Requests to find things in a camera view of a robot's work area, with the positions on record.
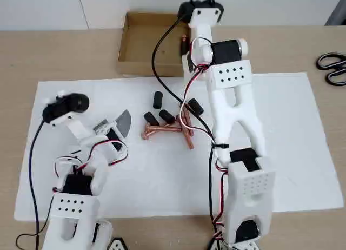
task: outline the black cable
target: black cable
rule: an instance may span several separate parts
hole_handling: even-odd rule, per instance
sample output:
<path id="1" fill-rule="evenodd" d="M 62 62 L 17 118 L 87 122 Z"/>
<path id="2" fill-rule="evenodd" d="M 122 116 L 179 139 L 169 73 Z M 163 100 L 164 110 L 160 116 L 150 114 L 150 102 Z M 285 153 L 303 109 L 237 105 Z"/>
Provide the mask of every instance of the black cable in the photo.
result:
<path id="1" fill-rule="evenodd" d="M 180 18 L 177 19 L 177 21 L 175 21 L 175 23 L 173 25 L 170 26 L 170 28 L 163 34 L 163 36 L 161 37 L 161 39 L 157 42 L 153 52 L 152 52 L 152 57 L 151 57 L 151 67 L 152 67 L 152 72 L 154 73 L 155 77 L 157 78 L 157 80 L 159 81 L 159 83 L 165 88 L 165 90 L 167 90 L 167 92 L 174 97 L 178 102 L 180 102 L 180 104 L 183 103 L 183 100 L 180 99 L 173 91 L 171 91 L 167 85 L 162 81 L 162 79 L 160 78 L 160 76 L 157 74 L 156 69 L 155 69 L 155 56 L 157 53 L 157 50 L 159 48 L 159 46 L 161 45 L 162 41 L 167 37 L 167 35 L 174 29 L 175 26 L 177 26 L 178 23 L 180 23 L 180 21 L 185 17 L 185 15 L 181 16 Z M 186 107 L 188 111 L 191 112 L 191 114 L 193 114 L 193 116 L 195 118 L 197 118 L 200 123 L 204 126 L 204 128 L 206 129 L 207 133 L 213 137 L 212 132 L 210 130 L 210 128 L 208 127 L 208 125 L 204 122 L 203 119 L 200 118 L 200 116 L 198 116 L 190 107 Z"/>
<path id="2" fill-rule="evenodd" d="M 185 15 L 181 16 L 180 18 L 177 19 L 177 21 L 170 26 L 170 28 L 162 35 L 162 37 L 160 38 L 160 40 L 157 42 L 153 52 L 152 52 L 152 57 L 151 57 L 151 67 L 152 67 L 152 72 L 154 73 L 156 79 L 159 81 L 159 83 L 165 88 L 165 90 L 172 96 L 174 97 L 178 102 L 180 102 L 180 104 L 183 103 L 183 100 L 180 99 L 173 91 L 171 91 L 167 85 L 162 81 L 162 79 L 160 78 L 160 76 L 158 75 L 158 73 L 156 72 L 155 69 L 155 56 L 157 53 L 157 50 L 159 48 L 159 46 L 161 45 L 161 43 L 163 42 L 163 40 L 167 37 L 167 35 L 174 29 L 175 26 L 177 26 L 178 23 L 180 23 L 180 21 L 185 17 Z M 197 118 L 200 123 L 204 126 L 204 128 L 206 129 L 207 133 L 214 139 L 214 136 L 212 135 L 212 132 L 210 130 L 210 128 L 208 127 L 208 125 L 204 122 L 203 119 L 200 118 L 200 116 L 198 116 L 191 108 L 186 107 L 188 111 L 190 111 L 193 116 L 195 118 Z M 209 155 L 209 214 L 210 214 L 210 218 L 211 218 L 211 222 L 214 228 L 214 231 L 217 232 L 216 229 L 216 225 L 213 223 L 213 215 L 212 215 L 212 178 L 211 178 L 211 165 L 212 165 L 212 149 L 210 151 L 210 155 Z M 220 250 L 220 244 L 219 242 L 217 242 L 217 249 Z"/>
<path id="3" fill-rule="evenodd" d="M 39 127 L 37 128 L 36 134 L 34 136 L 34 139 L 32 139 L 32 143 L 30 146 L 30 153 L 29 153 L 29 184 L 30 184 L 30 191 L 31 191 L 31 196 L 32 196 L 32 203 L 34 204 L 34 211 L 35 211 L 35 223 L 36 223 L 36 244 L 35 244 L 35 250 L 38 250 L 39 246 L 39 222 L 38 222 L 38 210 L 37 210 L 37 202 L 36 202 L 36 197 L 35 197 L 35 191 L 34 191 L 34 186 L 32 184 L 32 153 L 34 151 L 34 145 L 37 139 L 37 136 L 39 132 L 41 131 L 41 128 L 44 124 L 44 121 L 41 121 L 41 124 L 39 124 Z"/>
<path id="4" fill-rule="evenodd" d="M 214 224 L 214 216 L 212 214 L 212 176 L 211 176 L 211 166 L 212 166 L 212 154 L 213 154 L 213 150 L 212 148 L 210 149 L 210 154 L 209 154 L 209 164 L 208 164 L 208 177 L 209 177 L 209 215 L 211 218 L 211 223 L 212 223 L 212 227 L 214 229 L 214 232 L 217 232 L 217 228 L 216 225 Z M 212 237 L 211 240 L 209 241 L 209 244 L 214 243 L 215 238 Z M 216 242 L 217 243 L 217 249 L 220 250 L 220 243 L 219 241 Z"/>
<path id="5" fill-rule="evenodd" d="M 22 237 L 22 236 L 38 236 L 42 233 L 42 231 L 45 229 L 47 223 L 48 223 L 48 218 L 49 218 L 49 214 L 50 214 L 50 210 L 51 210 L 51 207 L 52 207 L 52 203 L 53 203 L 53 199 L 54 199 L 54 196 L 52 197 L 52 199 L 50 200 L 50 204 L 49 204 L 49 209 L 48 209 L 48 213 L 47 213 L 47 218 L 45 219 L 45 222 L 44 222 L 44 225 L 43 227 L 41 228 L 40 231 L 38 231 L 38 233 L 35 233 L 35 234 L 27 234 L 27 233 L 23 233 L 23 234 L 20 234 L 19 236 L 17 236 L 16 238 L 16 247 L 20 250 L 25 250 L 24 248 L 20 247 L 19 246 L 19 239 Z"/>

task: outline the wooden table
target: wooden table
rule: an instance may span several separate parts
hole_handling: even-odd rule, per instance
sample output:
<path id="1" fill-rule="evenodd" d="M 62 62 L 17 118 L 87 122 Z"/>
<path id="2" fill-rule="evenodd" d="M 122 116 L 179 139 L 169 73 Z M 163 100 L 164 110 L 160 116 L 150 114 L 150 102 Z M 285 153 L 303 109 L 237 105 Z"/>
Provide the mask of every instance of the wooden table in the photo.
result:
<path id="1" fill-rule="evenodd" d="M 121 30 L 0 32 L 0 249 L 15 249 L 19 233 L 34 223 L 13 212 L 19 172 L 38 81 L 122 77 L 116 72 Z M 255 73 L 307 71 L 343 191 L 346 191 L 346 88 L 332 87 L 315 58 L 346 53 L 345 27 L 219 27 L 215 40 L 243 37 Z M 204 249 L 211 236 L 207 216 L 114 219 L 114 236 L 134 249 Z M 264 250 L 344 250 L 346 210 L 274 214 Z M 33 239 L 22 246 L 33 249 Z"/>

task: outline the white wire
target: white wire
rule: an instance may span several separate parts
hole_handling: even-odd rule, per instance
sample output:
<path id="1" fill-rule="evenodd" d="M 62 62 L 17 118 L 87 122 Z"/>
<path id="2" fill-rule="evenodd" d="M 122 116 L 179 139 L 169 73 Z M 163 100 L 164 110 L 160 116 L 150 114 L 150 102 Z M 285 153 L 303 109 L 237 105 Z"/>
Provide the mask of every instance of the white wire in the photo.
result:
<path id="1" fill-rule="evenodd" d="M 184 127 L 188 128 L 188 129 L 191 129 L 191 130 L 198 130 L 198 131 L 202 131 L 202 130 L 200 130 L 199 128 L 195 128 L 195 127 L 189 127 L 189 126 L 187 126 L 187 125 L 184 123 L 184 121 L 183 121 L 183 119 L 182 119 L 182 111 L 183 111 L 185 102 L 186 102 L 186 100 L 187 100 L 189 90 L 190 90 L 192 84 L 198 79 L 198 77 L 200 76 L 200 74 L 199 74 L 199 75 L 191 82 L 191 84 L 187 87 L 186 92 L 185 92 L 185 94 L 184 94 L 183 103 L 181 104 L 180 110 L 179 110 L 179 120 L 180 120 L 181 124 L 182 124 Z M 214 139 L 213 139 L 206 131 L 202 131 L 202 132 L 204 132 L 204 133 L 206 133 L 206 134 L 208 135 L 208 137 L 209 137 L 209 139 L 212 141 L 212 143 L 215 143 Z"/>
<path id="2" fill-rule="evenodd" d="M 83 164 L 79 159 L 77 159 L 77 158 L 75 158 L 73 156 L 60 156 L 57 159 L 55 159 L 55 161 L 54 161 L 54 164 L 53 164 L 53 171 L 54 171 L 54 173 L 55 172 L 58 173 L 57 162 L 58 162 L 58 160 L 62 160 L 62 159 L 69 159 L 70 161 L 59 162 L 60 165 L 72 165 L 72 166 L 73 165 L 77 165 L 77 166 L 80 166 L 80 165 Z"/>

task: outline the open cardboard tray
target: open cardboard tray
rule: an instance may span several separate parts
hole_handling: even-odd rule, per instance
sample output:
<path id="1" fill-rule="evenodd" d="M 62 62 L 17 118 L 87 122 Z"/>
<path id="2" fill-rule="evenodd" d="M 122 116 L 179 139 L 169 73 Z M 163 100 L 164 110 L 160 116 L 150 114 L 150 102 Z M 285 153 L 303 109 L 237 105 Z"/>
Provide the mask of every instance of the open cardboard tray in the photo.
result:
<path id="1" fill-rule="evenodd" d="M 152 76 L 151 55 L 161 36 L 177 20 L 174 14 L 128 12 L 126 14 L 117 71 L 123 74 Z M 157 51 L 155 66 L 160 76 L 183 76 L 180 56 L 182 35 L 190 28 L 179 23 Z"/>

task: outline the scissors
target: scissors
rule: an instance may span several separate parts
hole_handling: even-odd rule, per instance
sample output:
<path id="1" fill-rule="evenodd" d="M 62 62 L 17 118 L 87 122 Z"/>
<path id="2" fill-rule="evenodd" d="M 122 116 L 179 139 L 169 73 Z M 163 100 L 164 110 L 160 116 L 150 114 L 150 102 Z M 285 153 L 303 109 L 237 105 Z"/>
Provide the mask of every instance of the scissors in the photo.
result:
<path id="1" fill-rule="evenodd" d="M 330 64 L 322 64 L 322 61 L 325 58 L 336 58 L 339 59 L 337 62 L 333 62 Z M 316 67 L 319 70 L 330 70 L 330 69 L 335 69 L 335 71 L 332 71 L 328 73 L 325 76 L 325 81 L 333 86 L 345 86 L 346 85 L 346 80 L 345 81 L 335 81 L 335 76 L 339 76 L 343 73 L 346 73 L 346 55 L 338 54 L 336 52 L 330 52 L 327 54 L 321 55 L 317 61 L 316 61 Z"/>

